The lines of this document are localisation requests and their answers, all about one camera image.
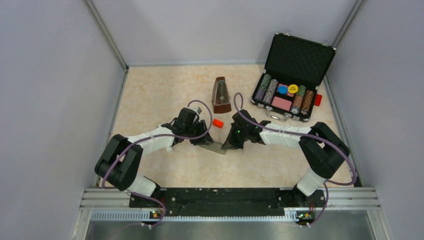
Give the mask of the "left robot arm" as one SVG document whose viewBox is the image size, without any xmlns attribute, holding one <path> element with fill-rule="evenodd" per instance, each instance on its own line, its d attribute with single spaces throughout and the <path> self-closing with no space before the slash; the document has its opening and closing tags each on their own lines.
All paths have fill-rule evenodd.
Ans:
<svg viewBox="0 0 424 240">
<path fill-rule="evenodd" d="M 189 140 L 194 146 L 208 145 L 213 139 L 205 120 L 200 118 L 200 107 L 184 107 L 178 117 L 156 129 L 135 136 L 114 135 L 106 145 L 94 172 L 116 189 L 141 195 L 149 207 L 160 202 L 158 185 L 138 173 L 142 157 L 161 149 L 169 149 Z"/>
</svg>

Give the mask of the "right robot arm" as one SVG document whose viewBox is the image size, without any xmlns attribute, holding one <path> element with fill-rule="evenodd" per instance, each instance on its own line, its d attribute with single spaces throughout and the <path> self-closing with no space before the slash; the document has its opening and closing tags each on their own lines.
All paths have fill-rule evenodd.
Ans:
<svg viewBox="0 0 424 240">
<path fill-rule="evenodd" d="M 247 141 L 302 150 L 309 168 L 294 186 L 293 200 L 299 206 L 307 206 L 314 198 L 313 193 L 349 158 L 350 149 L 324 122 L 311 127 L 275 124 L 269 120 L 257 122 L 244 109 L 232 119 L 222 150 L 243 149 Z"/>
</svg>

